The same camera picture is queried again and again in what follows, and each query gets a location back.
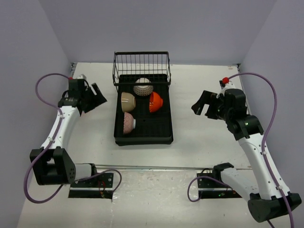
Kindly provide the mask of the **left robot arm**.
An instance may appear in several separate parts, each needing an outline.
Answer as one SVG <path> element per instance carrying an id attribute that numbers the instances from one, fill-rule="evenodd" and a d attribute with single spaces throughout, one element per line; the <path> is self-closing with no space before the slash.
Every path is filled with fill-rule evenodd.
<path id="1" fill-rule="evenodd" d="M 39 149 L 30 153 L 30 161 L 39 185 L 71 184 L 82 180 L 92 187 L 99 175 L 92 163 L 75 164 L 67 153 L 74 126 L 82 113 L 87 113 L 106 102 L 97 84 L 84 79 L 70 79 L 58 104 L 57 117 L 49 136 Z"/>

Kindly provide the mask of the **pink floral ceramic bowl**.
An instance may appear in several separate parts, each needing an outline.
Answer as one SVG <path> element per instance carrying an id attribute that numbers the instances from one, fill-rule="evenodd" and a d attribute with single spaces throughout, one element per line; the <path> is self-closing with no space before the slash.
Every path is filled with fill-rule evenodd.
<path id="1" fill-rule="evenodd" d="M 125 112 L 123 124 L 123 134 L 129 134 L 132 132 L 133 129 L 135 129 L 136 120 L 130 113 Z"/>

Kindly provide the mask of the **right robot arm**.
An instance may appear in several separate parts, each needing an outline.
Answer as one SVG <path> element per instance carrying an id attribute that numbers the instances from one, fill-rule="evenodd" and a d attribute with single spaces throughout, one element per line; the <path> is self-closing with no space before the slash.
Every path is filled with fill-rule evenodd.
<path id="1" fill-rule="evenodd" d="M 246 202 L 251 216 L 261 223 L 289 214 L 301 203 L 298 193 L 291 193 L 280 177 L 265 143 L 259 119 L 247 113 L 246 96 L 240 89 L 228 89 L 221 94 L 203 91 L 199 100 L 191 107 L 200 115 L 208 105 L 209 119 L 225 121 L 227 129 L 234 135 L 251 165 L 257 184 L 241 176 L 230 163 L 213 167 L 209 179 L 218 186 L 235 190 Z"/>

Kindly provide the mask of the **beige ceramic bowl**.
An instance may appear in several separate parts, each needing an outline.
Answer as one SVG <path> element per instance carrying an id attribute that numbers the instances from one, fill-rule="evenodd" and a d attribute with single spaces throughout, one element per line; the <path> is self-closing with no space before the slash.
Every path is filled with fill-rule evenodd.
<path id="1" fill-rule="evenodd" d="M 135 97 L 131 93 L 122 92 L 121 108 L 123 112 L 131 112 L 136 107 Z"/>

